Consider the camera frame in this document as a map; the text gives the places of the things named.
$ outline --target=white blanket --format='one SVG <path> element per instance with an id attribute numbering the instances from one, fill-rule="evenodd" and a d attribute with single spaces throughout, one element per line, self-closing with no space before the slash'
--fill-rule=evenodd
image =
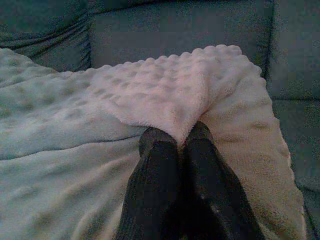
<path id="1" fill-rule="evenodd" d="M 179 150 L 201 120 L 266 239 L 306 238 L 261 69 L 238 46 L 57 72 L 0 48 L 0 239 L 112 239 L 148 126 Z"/>

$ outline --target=fabric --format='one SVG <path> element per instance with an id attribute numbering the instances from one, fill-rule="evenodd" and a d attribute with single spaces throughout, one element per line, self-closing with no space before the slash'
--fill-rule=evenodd
<path id="1" fill-rule="evenodd" d="M 116 240 L 178 240 L 177 146 L 155 142 L 129 178 Z"/>
<path id="2" fill-rule="evenodd" d="M 273 99 L 320 100 L 319 11 L 314 0 L 275 1 L 267 77 Z"/>
<path id="3" fill-rule="evenodd" d="M 152 2 L 92 16 L 91 66 L 180 55 L 209 45 L 241 46 L 265 76 L 272 0 Z"/>
<path id="4" fill-rule="evenodd" d="M 273 111 L 291 152 L 295 183 L 304 195 L 308 239 L 319 239 L 320 101 L 274 100 Z"/>
<path id="5" fill-rule="evenodd" d="M 110 239 L 148 126 L 182 149 L 205 123 L 266 239 L 305 239 L 303 196 L 262 70 L 238 46 L 57 72 L 0 50 L 0 159 L 7 239 Z"/>
<path id="6" fill-rule="evenodd" d="M 59 72 L 90 67 L 86 0 L 2 1 L 0 48 Z"/>
<path id="7" fill-rule="evenodd" d="M 99 14 L 156 1 L 160 0 L 88 0 L 88 6 L 91 14 Z"/>

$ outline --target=couch cushion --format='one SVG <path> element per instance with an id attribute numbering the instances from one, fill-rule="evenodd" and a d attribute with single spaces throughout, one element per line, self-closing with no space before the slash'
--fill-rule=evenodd
<path id="1" fill-rule="evenodd" d="M 92 19 L 92 67 L 237 45 L 266 70 L 272 1 L 153 2 L 97 14 Z"/>
<path id="2" fill-rule="evenodd" d="M 320 100 L 319 1 L 276 1 L 268 80 L 275 99 Z"/>
<path id="3" fill-rule="evenodd" d="M 320 236 L 320 101 L 273 100 L 283 137 L 291 152 L 295 183 L 302 191 L 309 232 Z"/>
<path id="4" fill-rule="evenodd" d="M 86 0 L 4 1 L 0 48 L 57 71 L 90 66 Z"/>

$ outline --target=couch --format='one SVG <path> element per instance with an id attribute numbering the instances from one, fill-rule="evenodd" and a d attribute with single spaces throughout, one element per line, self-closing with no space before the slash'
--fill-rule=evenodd
<path id="1" fill-rule="evenodd" d="M 304 197 L 308 240 L 320 238 L 320 16 L 314 0 L 2 1 L 0 48 L 80 71 L 237 45 L 262 69 Z"/>

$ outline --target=bubble textured blanket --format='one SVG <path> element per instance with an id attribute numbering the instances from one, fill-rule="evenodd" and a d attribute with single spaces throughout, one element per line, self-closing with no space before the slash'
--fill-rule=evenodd
<path id="1" fill-rule="evenodd" d="M 0 48 L 0 239 L 112 239 L 148 126 L 198 121 L 267 239 L 306 238 L 303 196 L 261 69 L 238 46 L 57 72 Z"/>

